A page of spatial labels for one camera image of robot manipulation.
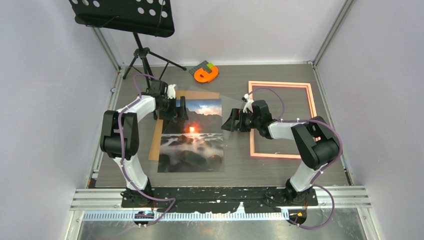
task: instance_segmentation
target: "orange frame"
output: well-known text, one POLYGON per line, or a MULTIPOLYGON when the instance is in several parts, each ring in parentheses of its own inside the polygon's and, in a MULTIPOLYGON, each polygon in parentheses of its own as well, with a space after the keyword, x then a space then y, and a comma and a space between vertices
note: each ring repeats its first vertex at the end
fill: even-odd
MULTIPOLYGON (((297 88, 305 89, 307 94, 307 101, 309 103, 310 117, 317 116, 315 109, 314 96, 312 95, 312 88, 310 83, 304 82, 278 82, 278 81, 249 81, 248 92, 253 90, 253 87, 273 87, 273 88, 297 88)), ((255 131, 250 131, 250 156, 255 158, 274 158, 274 159, 301 159, 300 155, 294 154, 273 154, 273 153, 260 153, 255 152, 255 131)))

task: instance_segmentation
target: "photograph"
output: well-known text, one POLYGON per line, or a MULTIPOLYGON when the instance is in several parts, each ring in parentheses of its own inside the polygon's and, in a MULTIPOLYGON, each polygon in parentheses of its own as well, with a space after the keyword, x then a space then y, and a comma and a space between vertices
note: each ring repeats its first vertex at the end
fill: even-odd
POLYGON ((163 121, 157 172, 222 172, 221 99, 186 99, 185 107, 188 120, 163 121))

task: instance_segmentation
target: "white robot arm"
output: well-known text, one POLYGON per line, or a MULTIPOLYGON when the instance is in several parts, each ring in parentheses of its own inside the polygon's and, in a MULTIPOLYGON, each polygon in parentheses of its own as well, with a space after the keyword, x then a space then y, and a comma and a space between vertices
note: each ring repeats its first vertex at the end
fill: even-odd
POLYGON ((128 176, 125 177, 125 180, 126 187, 130 190, 136 189, 128 179, 131 179, 132 183, 142 191, 151 188, 149 178, 143 172, 137 156, 139 148, 138 122, 156 110, 159 110, 160 119, 172 119, 176 116, 185 120, 188 119, 184 97, 181 97, 181 107, 176 107, 176 90, 175 84, 167 85, 163 81, 154 80, 151 87, 141 98, 137 96, 128 106, 116 111, 108 110, 103 115, 100 149, 118 164, 122 174, 128 176), (121 139, 119 133, 116 132, 118 115, 122 111, 124 111, 121 121, 125 142, 125 160, 123 163, 121 163, 121 139))
POLYGON ((228 120, 221 129, 226 131, 250 132, 257 129, 267 139, 288 139, 296 142, 302 162, 296 173, 287 180, 284 195, 287 201, 300 199, 312 188, 317 174, 334 160, 340 150, 337 137, 331 130, 323 127, 325 121, 316 116, 307 122, 280 122, 273 119, 264 100, 244 100, 248 107, 243 110, 233 108, 228 120))

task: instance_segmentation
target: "gray floor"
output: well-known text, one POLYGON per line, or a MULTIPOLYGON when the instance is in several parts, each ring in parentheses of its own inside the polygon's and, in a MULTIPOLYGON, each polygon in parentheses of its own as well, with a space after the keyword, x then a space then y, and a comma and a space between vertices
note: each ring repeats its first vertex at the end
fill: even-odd
MULTIPOLYGON (((318 226, 330 209, 308 209, 305 226, 318 226)), ((336 208, 332 220, 321 229, 306 230, 286 221, 190 221, 159 222, 137 228, 128 221, 84 221, 80 240, 366 240, 357 209, 336 208)))
MULTIPOLYGON (((160 76, 162 67, 153 67, 155 76, 160 76)), ((122 82, 116 108, 132 102, 137 91, 132 77, 137 72, 131 70, 127 79, 122 82)), ((226 120, 231 108, 240 108, 241 97, 248 91, 248 81, 299 82, 310 83, 316 112, 328 120, 324 104, 310 65, 232 65, 219 66, 219 76, 210 83, 196 82, 187 72, 176 67, 168 67, 163 78, 168 84, 177 84, 179 90, 219 92, 222 99, 222 117, 226 120)), ((140 88, 146 88, 145 78, 137 79, 140 88)), ((273 88, 281 94, 286 105, 284 119, 310 118, 307 95, 302 89, 273 88)), ((276 118, 282 110, 279 99, 267 90, 259 90, 253 94, 254 100, 265 100, 272 116, 276 118)), ((212 173, 158 173, 158 162, 148 160, 149 150, 156 122, 153 116, 145 117, 139 122, 140 147, 138 158, 153 187, 226 187, 226 186, 282 186, 299 166, 299 160, 275 158, 251 158, 249 152, 249 134, 233 132, 224 135, 224 172, 212 173)), ((297 154, 294 142, 288 140, 268 140, 255 135, 256 151, 260 153, 297 154)), ((336 162, 325 174, 317 179, 323 186, 347 185, 342 163, 336 162)), ((103 156, 97 187, 124 187, 124 177, 108 156, 103 156)))

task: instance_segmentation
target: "orange clip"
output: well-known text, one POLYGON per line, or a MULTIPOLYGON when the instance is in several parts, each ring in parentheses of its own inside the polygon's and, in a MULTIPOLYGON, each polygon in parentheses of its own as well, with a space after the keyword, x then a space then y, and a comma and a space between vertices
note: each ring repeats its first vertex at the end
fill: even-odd
POLYGON ((199 83, 209 83, 210 81, 214 80, 220 71, 218 70, 217 66, 213 66, 210 69, 212 70, 211 73, 205 71, 203 68, 198 69, 194 73, 194 79, 196 79, 196 81, 199 83))

